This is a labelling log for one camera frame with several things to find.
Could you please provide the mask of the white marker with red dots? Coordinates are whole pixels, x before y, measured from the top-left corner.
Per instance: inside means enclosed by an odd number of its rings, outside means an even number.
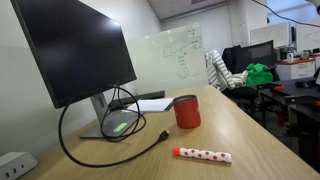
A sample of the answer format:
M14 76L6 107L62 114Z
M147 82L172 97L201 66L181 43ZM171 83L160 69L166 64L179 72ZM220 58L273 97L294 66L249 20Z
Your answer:
M174 148L172 150L172 153L174 156L196 158L216 162L232 162L231 154L226 152L214 152L209 150L198 150L194 148Z

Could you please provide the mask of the red metal cup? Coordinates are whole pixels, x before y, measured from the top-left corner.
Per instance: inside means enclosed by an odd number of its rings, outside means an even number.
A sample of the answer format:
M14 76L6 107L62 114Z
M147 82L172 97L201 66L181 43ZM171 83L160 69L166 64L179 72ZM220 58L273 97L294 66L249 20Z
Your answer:
M173 100L177 125L180 128L196 128L201 124L198 100L195 95L183 95Z

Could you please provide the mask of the white paper notepad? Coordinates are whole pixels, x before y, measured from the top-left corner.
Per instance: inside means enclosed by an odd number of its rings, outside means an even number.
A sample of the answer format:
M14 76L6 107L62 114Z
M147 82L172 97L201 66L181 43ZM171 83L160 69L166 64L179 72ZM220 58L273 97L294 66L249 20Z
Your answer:
M164 112L171 108L172 103L172 98L138 100L130 105L127 111Z

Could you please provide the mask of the white whiteboard with green writing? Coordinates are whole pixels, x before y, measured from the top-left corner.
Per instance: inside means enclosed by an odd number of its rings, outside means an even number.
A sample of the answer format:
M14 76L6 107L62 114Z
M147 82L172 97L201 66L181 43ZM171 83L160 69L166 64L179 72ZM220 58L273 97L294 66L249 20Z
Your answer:
M199 23L131 40L127 45L139 94L208 85Z

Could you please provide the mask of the black keyboard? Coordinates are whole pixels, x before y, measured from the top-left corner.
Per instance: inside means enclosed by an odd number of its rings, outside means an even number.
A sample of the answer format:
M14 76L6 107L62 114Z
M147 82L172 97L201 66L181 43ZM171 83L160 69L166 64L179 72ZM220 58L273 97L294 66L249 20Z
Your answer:
M116 99L113 100L109 103L109 106L120 104L121 102L123 104L130 104L134 103L136 100L145 100L145 99L158 99L158 98L163 98L165 96L165 91L156 91L156 92L151 92L151 93L146 93L146 94L141 94L132 97L126 97L126 98L121 98L120 100Z

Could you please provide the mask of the black computer mouse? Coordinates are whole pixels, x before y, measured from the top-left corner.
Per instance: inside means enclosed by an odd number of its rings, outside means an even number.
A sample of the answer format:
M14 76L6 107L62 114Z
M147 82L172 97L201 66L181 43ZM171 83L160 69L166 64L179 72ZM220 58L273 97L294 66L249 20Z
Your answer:
M116 111L116 110L122 110L122 109L127 109L127 105L126 104L120 104L120 103L116 103L116 104L109 104L108 108L109 110L112 111Z

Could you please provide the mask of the grey monitor stand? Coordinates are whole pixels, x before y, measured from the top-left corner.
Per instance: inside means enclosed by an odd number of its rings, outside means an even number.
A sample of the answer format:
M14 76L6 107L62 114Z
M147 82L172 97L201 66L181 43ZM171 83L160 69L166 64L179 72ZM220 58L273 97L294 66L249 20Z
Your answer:
M139 114L135 112L111 112L103 93L91 96L90 100L98 124L80 135L81 139L119 138L139 120Z

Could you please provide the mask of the black office chair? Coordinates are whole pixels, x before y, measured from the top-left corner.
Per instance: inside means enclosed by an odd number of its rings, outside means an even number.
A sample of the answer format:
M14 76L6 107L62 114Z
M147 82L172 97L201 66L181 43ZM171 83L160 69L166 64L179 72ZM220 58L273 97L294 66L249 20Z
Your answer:
M222 54L227 69L232 74L242 73L250 64L263 64L267 68L265 72L271 72L272 81L278 81L279 76L276 72L276 57L273 41L251 45L247 47L233 46L225 48ZM224 90L223 93L231 98L255 100L258 92L251 87L239 87L233 90Z

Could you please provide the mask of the black computer monitor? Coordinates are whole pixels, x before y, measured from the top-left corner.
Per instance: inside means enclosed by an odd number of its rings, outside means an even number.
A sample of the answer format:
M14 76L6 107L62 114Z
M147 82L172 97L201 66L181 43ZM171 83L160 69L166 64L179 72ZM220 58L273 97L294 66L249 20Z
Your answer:
M80 0L10 0L55 108L136 79L121 26Z

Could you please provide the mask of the green plastic bag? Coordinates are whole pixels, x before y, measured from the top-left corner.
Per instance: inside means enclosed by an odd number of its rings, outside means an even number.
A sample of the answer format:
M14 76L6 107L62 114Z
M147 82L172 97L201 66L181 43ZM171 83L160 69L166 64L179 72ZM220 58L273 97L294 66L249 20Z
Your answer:
M246 85L251 87L253 85L270 83L273 81L273 75L267 70L267 66L264 64L256 63L249 64L246 67L248 72Z

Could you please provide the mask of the black side desk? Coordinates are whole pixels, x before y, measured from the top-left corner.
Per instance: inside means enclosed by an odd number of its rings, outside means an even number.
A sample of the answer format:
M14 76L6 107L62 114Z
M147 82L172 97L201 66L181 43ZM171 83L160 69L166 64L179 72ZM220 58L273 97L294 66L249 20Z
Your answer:
M314 78L277 81L257 86L262 124L269 105L275 105L278 127L290 149L316 171L320 169L319 85Z

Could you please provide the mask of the white drawer cabinet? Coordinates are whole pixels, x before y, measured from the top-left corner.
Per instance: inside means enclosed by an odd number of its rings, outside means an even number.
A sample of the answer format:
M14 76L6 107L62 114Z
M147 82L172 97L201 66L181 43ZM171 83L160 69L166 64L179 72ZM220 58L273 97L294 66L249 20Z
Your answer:
M312 77L315 73L315 59L278 63L276 72L281 81Z

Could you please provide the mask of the white power adapter box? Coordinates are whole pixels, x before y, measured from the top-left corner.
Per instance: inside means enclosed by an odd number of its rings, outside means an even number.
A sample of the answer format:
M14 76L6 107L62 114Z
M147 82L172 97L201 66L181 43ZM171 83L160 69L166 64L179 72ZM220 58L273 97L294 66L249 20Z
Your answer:
M7 153L0 157L0 180L17 180L37 164L37 160L28 152Z

